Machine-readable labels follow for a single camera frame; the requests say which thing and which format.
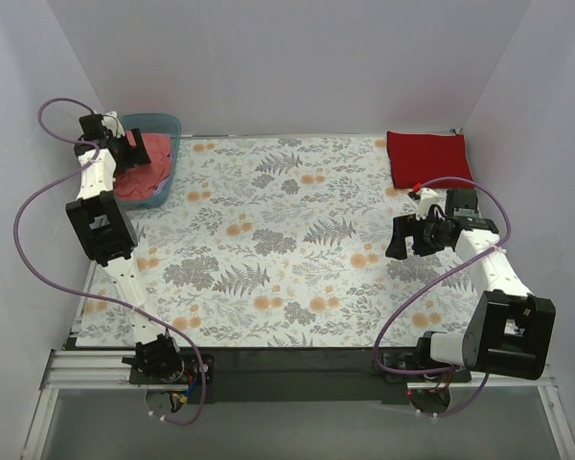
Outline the salmon pink t shirt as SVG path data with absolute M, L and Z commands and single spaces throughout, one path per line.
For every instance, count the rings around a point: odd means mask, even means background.
M 171 137 L 162 133 L 143 133 L 142 135 L 151 163 L 115 175 L 113 190 L 120 200 L 150 199 L 157 184 L 169 175 L 172 164 Z

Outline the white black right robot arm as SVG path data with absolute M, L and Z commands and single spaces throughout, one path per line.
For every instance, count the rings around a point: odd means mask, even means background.
M 556 318 L 551 300 L 536 296 L 513 270 L 496 224 L 481 217 L 473 189 L 445 195 L 417 187 L 413 214 L 393 220 L 386 256 L 431 256 L 447 248 L 461 260 L 479 300 L 462 333 L 429 331 L 418 339 L 398 375 L 439 379 L 466 370 L 537 380 L 543 373 Z

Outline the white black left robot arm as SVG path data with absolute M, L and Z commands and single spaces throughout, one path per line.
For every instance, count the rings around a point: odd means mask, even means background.
M 66 205 L 67 216 L 86 256 L 97 263 L 133 308 L 127 317 L 135 339 L 135 356 L 124 363 L 150 379 L 180 380 L 185 361 L 167 329 L 149 319 L 157 309 L 149 303 L 135 256 L 138 239 L 119 200 L 148 198 L 167 179 L 173 165 L 172 141 L 153 134 L 151 144 L 162 154 L 148 153 L 138 128 L 127 130 L 115 112 L 80 118 L 82 136 L 75 154 L 85 170 L 77 198 Z

